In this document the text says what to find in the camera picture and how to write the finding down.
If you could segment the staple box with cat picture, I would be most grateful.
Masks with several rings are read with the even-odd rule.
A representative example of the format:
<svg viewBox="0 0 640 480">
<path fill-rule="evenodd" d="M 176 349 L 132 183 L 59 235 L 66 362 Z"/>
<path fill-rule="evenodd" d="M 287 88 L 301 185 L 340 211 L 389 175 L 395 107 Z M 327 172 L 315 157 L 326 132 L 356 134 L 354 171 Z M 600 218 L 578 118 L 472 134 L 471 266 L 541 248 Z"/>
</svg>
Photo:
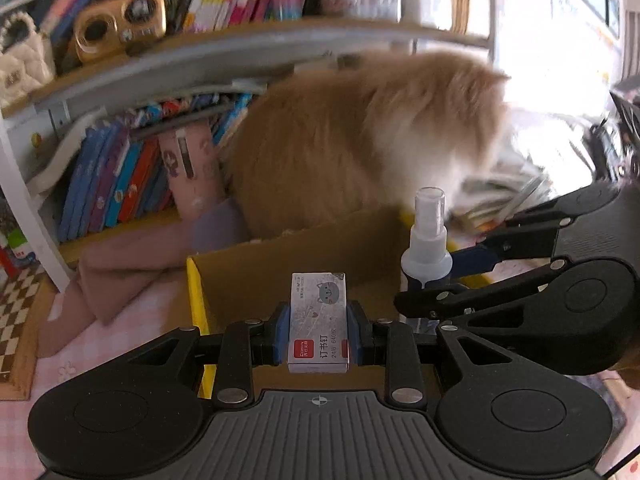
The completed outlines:
<svg viewBox="0 0 640 480">
<path fill-rule="evenodd" d="M 349 368 L 344 273 L 294 273 L 288 371 L 342 374 Z"/>
</svg>

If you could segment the white blue spray bottle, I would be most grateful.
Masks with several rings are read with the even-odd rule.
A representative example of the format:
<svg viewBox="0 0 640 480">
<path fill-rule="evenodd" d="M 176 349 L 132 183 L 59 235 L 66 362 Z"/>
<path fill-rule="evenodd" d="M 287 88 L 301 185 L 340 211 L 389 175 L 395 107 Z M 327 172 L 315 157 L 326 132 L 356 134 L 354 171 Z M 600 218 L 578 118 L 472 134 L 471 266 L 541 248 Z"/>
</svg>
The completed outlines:
<svg viewBox="0 0 640 480">
<path fill-rule="evenodd" d="M 452 258 L 447 250 L 446 196 L 440 188 L 420 188 L 408 249 L 400 260 L 400 291 L 422 292 L 449 282 Z"/>
</svg>

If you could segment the stack of papers magazines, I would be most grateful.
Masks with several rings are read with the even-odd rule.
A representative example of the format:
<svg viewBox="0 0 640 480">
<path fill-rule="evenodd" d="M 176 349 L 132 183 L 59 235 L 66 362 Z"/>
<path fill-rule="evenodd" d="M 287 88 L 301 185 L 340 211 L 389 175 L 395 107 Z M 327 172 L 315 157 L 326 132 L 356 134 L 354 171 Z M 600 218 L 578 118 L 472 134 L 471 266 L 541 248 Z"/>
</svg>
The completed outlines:
<svg viewBox="0 0 640 480">
<path fill-rule="evenodd" d="M 485 177 L 466 180 L 451 207 L 451 217 L 466 230 L 486 232 L 517 212 L 548 200 L 544 170 L 506 148 Z"/>
</svg>

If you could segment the yellow cardboard box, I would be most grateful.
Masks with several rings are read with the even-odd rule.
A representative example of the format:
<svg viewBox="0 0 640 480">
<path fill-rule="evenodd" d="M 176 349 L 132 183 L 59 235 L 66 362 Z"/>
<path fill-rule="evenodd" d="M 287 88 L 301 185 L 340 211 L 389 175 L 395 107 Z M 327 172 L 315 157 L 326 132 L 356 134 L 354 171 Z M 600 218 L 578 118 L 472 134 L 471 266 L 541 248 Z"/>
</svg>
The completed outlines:
<svg viewBox="0 0 640 480">
<path fill-rule="evenodd" d="M 344 273 L 348 299 L 368 318 L 393 318 L 412 224 L 411 214 L 393 208 L 360 211 L 333 224 L 193 256 L 186 262 L 192 321 L 208 335 L 249 318 L 265 320 L 290 298 L 293 274 L 303 272 Z"/>
</svg>

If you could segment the orange fluffy cat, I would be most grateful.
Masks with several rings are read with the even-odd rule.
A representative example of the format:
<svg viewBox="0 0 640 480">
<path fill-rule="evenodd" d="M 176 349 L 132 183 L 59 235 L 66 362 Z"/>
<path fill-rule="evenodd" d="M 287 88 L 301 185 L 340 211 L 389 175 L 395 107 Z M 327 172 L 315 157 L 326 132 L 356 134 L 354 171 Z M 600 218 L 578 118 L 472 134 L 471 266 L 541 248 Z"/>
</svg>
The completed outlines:
<svg viewBox="0 0 640 480">
<path fill-rule="evenodd" d="M 454 200 L 495 163 L 506 74 L 456 51 L 370 52 L 272 84 L 230 142 L 232 193 L 254 237 L 369 208 Z"/>
</svg>

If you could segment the mauve cloth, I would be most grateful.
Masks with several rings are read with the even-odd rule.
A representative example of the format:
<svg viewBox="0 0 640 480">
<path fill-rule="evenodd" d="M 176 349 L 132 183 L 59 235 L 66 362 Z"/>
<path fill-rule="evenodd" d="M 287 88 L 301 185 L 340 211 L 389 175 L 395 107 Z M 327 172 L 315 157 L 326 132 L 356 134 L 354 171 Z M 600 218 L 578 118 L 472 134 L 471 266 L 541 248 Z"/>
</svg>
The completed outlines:
<svg viewBox="0 0 640 480">
<path fill-rule="evenodd" d="M 60 314 L 39 331 L 37 356 L 55 356 L 94 322 L 114 321 L 164 273 L 181 270 L 193 249 L 192 222 L 135 230 L 86 247 L 63 292 Z"/>
</svg>

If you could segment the pink cylindrical holder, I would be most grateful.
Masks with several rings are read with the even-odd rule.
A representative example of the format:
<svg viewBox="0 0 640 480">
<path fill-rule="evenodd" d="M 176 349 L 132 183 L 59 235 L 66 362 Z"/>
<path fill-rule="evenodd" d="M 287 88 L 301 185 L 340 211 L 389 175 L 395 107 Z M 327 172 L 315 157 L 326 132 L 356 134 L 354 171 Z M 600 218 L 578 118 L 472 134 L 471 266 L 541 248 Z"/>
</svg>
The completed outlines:
<svg viewBox="0 0 640 480">
<path fill-rule="evenodd" d="M 224 200 L 218 153 L 207 119 L 161 133 L 158 144 L 182 220 L 195 220 Z"/>
</svg>

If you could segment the row of colourful books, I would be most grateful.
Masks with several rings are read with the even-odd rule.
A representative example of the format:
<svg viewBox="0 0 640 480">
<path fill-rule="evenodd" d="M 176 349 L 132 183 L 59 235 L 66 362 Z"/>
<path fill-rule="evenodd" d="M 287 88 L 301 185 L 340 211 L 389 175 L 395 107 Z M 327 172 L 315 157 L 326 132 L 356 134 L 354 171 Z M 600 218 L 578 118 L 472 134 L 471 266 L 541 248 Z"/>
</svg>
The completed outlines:
<svg viewBox="0 0 640 480">
<path fill-rule="evenodd" d="M 213 91 L 172 96 L 93 119 L 72 155 L 73 171 L 58 222 L 58 240 L 78 240 L 120 224 L 176 208 L 158 136 L 207 119 L 219 159 L 253 93 Z"/>
</svg>

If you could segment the wooden chess board box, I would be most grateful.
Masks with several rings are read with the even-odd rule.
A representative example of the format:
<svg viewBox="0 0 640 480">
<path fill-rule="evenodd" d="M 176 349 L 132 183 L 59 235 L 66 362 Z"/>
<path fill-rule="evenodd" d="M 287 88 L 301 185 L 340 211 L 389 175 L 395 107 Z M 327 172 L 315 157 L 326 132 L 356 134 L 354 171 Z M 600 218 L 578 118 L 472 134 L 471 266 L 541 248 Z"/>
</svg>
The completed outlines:
<svg viewBox="0 0 640 480">
<path fill-rule="evenodd" d="M 1 289 L 1 400 L 30 397 L 37 363 L 39 326 L 53 297 L 47 273 L 35 264 Z"/>
</svg>

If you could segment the gold retro radio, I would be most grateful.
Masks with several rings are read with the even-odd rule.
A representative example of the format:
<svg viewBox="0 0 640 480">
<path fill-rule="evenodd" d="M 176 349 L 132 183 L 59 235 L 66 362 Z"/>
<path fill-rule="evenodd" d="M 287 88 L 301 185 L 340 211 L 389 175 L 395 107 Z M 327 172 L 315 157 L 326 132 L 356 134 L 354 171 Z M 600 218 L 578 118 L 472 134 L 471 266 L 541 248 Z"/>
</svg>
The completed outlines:
<svg viewBox="0 0 640 480">
<path fill-rule="evenodd" d="M 74 23 L 75 49 L 82 65 L 165 35 L 165 0 L 103 0 L 87 6 Z"/>
</svg>

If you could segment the white quilted handbag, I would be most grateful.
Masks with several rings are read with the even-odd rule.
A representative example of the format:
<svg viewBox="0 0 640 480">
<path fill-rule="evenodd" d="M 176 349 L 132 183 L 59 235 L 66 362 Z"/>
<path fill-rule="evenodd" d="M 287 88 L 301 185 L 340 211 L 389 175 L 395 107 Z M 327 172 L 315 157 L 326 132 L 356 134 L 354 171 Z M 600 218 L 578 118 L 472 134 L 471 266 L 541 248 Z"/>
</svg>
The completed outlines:
<svg viewBox="0 0 640 480">
<path fill-rule="evenodd" d="M 26 28 L 26 37 L 6 47 L 15 26 Z M 26 98 L 56 77 L 50 40 L 37 32 L 36 24 L 26 12 L 15 12 L 1 26 L 1 107 Z"/>
</svg>

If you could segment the white shelf post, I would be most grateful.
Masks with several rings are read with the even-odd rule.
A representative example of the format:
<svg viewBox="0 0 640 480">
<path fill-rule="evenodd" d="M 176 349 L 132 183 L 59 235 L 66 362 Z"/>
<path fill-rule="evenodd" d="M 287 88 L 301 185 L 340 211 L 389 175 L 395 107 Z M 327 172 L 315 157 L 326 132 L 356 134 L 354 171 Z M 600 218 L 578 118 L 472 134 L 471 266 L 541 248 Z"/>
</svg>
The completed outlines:
<svg viewBox="0 0 640 480">
<path fill-rule="evenodd" d="M 12 141 L 21 148 L 20 153 L 32 145 L 33 133 L 53 134 L 48 112 L 32 115 L 20 124 L 17 118 L 1 118 L 1 187 L 14 217 L 27 238 L 38 261 L 47 272 L 59 292 L 65 292 L 73 277 L 73 271 L 58 250 L 56 227 L 51 219 L 43 219 L 41 213 L 50 214 L 52 208 L 44 206 L 45 198 L 29 193 L 15 155 Z"/>
</svg>

